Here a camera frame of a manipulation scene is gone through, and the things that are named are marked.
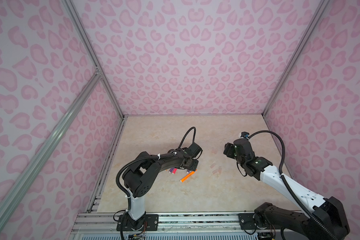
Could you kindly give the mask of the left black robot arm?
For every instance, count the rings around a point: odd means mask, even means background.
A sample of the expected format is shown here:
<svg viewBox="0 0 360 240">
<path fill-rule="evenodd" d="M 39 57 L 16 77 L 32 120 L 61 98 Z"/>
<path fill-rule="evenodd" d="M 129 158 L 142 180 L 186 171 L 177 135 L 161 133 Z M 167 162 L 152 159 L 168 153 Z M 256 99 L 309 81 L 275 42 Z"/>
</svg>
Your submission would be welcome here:
<svg viewBox="0 0 360 240">
<path fill-rule="evenodd" d="M 116 184 L 127 196 L 128 218 L 133 223 L 143 219 L 146 214 L 144 196 L 152 188 L 159 173 L 172 168 L 194 172 L 202 152 L 196 143 L 188 148 L 169 150 L 162 155 L 141 152 L 135 160 L 123 166 L 117 173 Z"/>
</svg>

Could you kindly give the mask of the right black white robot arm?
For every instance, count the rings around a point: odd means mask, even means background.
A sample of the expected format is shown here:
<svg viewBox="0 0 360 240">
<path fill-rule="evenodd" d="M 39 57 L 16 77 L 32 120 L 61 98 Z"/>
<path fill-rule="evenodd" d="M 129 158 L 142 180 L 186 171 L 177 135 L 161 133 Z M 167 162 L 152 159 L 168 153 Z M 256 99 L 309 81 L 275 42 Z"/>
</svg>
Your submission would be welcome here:
<svg viewBox="0 0 360 240">
<path fill-rule="evenodd" d="M 225 144 L 224 155 L 236 160 L 247 176 L 272 187 L 299 208 L 296 212 L 263 203 L 254 211 L 253 227 L 280 227 L 309 240 L 343 240 L 351 232 L 340 200 L 325 198 L 281 173 L 272 162 L 255 155 L 249 140 L 240 138 Z"/>
</svg>

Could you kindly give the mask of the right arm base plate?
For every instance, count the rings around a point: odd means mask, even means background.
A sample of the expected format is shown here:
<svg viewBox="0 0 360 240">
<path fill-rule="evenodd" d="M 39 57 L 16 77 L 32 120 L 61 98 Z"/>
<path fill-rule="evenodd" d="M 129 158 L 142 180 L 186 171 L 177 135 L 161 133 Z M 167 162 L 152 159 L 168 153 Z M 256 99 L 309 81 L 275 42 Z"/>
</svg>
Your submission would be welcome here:
<svg viewBox="0 0 360 240">
<path fill-rule="evenodd" d="M 245 231 L 254 231 L 257 229 L 255 220 L 254 220 L 254 213 L 241 213 L 238 214 L 239 224 L 241 230 Z"/>
</svg>

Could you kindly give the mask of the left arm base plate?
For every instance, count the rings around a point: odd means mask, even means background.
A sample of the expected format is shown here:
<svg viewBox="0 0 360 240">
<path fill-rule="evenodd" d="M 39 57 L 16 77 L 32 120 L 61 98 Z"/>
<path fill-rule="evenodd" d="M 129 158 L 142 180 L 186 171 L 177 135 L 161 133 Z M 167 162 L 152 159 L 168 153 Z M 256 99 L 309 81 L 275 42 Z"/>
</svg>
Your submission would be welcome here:
<svg viewBox="0 0 360 240">
<path fill-rule="evenodd" d="M 159 215 L 144 214 L 134 220 L 130 214 L 125 214 L 117 224 L 117 231 L 156 231 L 158 229 Z"/>
</svg>

